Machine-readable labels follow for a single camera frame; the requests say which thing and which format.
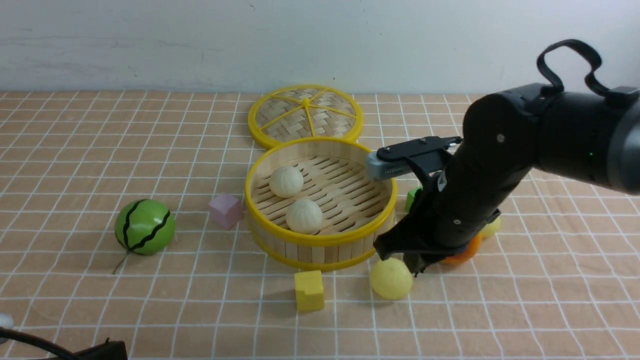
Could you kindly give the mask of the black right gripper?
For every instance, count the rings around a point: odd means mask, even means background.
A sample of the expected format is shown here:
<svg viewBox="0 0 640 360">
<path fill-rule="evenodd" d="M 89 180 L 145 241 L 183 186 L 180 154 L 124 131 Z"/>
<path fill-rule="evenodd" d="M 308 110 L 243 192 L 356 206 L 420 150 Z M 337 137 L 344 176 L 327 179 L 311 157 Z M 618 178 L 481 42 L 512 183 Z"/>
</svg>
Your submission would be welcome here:
<svg viewBox="0 0 640 360">
<path fill-rule="evenodd" d="M 532 166 L 530 152 L 461 145 L 441 172 L 445 186 L 426 182 L 409 214 L 374 241 L 378 256 L 402 254 L 417 277 L 459 255 Z"/>
</svg>

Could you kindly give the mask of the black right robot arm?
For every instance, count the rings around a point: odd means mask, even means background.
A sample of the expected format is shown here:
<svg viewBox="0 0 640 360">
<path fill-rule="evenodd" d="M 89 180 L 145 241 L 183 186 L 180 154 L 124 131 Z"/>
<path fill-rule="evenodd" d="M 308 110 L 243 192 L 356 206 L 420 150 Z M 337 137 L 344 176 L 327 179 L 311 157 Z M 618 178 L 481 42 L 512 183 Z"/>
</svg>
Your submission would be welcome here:
<svg viewBox="0 0 640 360">
<path fill-rule="evenodd" d="M 414 274 L 461 255 L 533 169 L 637 196 L 638 95 L 624 87 L 595 95 L 525 85 L 473 102 L 461 137 L 378 149 L 384 180 L 413 173 L 422 189 L 408 214 L 377 236 L 377 255 L 402 254 Z"/>
</svg>

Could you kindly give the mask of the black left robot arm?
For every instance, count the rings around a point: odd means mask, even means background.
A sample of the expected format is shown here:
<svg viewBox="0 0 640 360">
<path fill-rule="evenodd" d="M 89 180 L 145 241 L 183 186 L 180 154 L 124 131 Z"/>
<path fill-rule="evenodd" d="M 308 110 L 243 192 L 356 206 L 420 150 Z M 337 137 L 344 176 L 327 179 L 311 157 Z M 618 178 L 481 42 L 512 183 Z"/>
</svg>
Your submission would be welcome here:
<svg viewBox="0 0 640 360">
<path fill-rule="evenodd" d="M 74 353 L 78 360 L 128 360 L 128 351 L 124 341 L 105 342 Z"/>
</svg>

